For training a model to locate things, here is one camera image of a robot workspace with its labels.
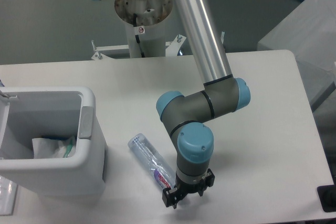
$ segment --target white table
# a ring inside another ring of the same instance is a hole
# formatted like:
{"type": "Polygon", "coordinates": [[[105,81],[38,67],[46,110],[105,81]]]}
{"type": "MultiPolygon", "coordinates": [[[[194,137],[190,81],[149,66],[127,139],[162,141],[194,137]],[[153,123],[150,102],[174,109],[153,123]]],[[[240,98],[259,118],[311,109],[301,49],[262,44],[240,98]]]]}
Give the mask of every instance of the white table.
{"type": "Polygon", "coordinates": [[[248,107],[208,122],[215,135],[215,184],[188,195],[176,210],[128,150],[143,133],[168,163],[176,152],[155,104],[161,94],[202,90],[193,57],[0,66],[6,86],[83,85],[96,95],[109,145],[101,197],[43,197],[20,187],[14,215],[0,223],[269,223],[336,217],[323,212],[316,188],[332,184],[293,54],[228,55],[251,89],[248,107]]]}

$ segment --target clear plastic bottle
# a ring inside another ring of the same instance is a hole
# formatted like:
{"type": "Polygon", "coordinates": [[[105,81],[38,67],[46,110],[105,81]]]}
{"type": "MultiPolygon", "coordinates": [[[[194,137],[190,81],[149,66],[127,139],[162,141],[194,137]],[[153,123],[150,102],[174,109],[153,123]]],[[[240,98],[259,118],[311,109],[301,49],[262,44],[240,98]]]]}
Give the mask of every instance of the clear plastic bottle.
{"type": "Polygon", "coordinates": [[[175,186],[175,173],[143,134],[132,138],[128,147],[162,189],[175,186]]]}

